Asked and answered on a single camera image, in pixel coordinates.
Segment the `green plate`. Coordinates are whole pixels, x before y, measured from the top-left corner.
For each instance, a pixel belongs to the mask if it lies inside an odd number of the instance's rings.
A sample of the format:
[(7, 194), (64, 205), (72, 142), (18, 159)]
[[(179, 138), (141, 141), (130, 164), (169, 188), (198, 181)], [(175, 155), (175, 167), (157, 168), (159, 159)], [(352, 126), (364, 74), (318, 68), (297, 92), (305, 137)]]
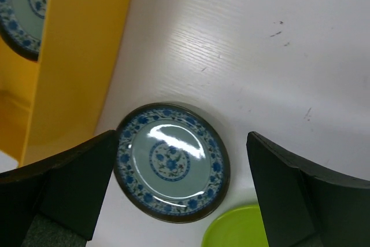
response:
[(201, 246), (268, 246), (260, 207), (245, 205), (220, 215), (205, 231)]

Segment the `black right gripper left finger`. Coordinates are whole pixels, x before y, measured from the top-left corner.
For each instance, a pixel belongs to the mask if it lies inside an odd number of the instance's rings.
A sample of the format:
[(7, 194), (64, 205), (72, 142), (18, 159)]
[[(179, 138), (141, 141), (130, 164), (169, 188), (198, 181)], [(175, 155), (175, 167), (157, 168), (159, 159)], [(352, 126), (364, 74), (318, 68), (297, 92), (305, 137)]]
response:
[(117, 154), (109, 130), (62, 153), (1, 173), (1, 246), (85, 246)]

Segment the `blue floral plate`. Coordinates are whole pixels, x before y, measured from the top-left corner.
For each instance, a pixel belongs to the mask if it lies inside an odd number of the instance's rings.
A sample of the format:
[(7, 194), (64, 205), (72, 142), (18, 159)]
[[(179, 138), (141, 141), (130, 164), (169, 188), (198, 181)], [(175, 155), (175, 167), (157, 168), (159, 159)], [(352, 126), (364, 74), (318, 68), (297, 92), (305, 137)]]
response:
[(47, 0), (1, 0), (1, 38), (18, 55), (37, 61)]
[(127, 114), (117, 133), (115, 178), (145, 214), (191, 223), (223, 202), (231, 179), (228, 152), (201, 116), (179, 105), (152, 103)]

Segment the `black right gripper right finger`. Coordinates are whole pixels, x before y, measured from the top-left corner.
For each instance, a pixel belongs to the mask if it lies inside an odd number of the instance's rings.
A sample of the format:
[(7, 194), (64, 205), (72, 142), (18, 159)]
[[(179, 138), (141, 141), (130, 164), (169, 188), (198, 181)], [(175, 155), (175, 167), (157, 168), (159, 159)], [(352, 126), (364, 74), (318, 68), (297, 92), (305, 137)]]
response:
[(254, 131), (246, 149), (269, 246), (369, 246), (369, 181)]

